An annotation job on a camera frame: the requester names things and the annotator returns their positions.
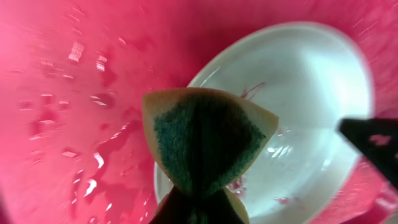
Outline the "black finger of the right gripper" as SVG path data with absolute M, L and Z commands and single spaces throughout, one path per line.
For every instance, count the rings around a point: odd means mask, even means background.
M 342 119 L 340 133 L 397 187 L 397 120 Z

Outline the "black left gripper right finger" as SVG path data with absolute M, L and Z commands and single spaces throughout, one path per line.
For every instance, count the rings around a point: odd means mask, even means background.
M 194 209 L 194 224 L 245 224 L 246 209 L 230 190 L 217 191 Z

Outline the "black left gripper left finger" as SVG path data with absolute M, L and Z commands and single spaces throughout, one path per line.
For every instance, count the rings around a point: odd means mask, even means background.
M 177 187 L 161 201 L 149 224 L 189 224 L 193 202 Z

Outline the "green and yellow sponge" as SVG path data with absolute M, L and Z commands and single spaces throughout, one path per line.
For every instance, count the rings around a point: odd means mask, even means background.
M 245 172 L 279 123 L 255 103 L 209 88 L 148 93 L 142 120 L 155 161 L 181 192 L 199 199 Z

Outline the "white plate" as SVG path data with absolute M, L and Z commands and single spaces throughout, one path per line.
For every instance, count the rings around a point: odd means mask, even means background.
M 278 131 L 230 189 L 251 223 L 309 223 L 349 179 L 358 152 L 338 126 L 373 115 L 371 74 L 358 46 L 313 22 L 259 30 L 190 82 L 242 96 L 279 117 Z

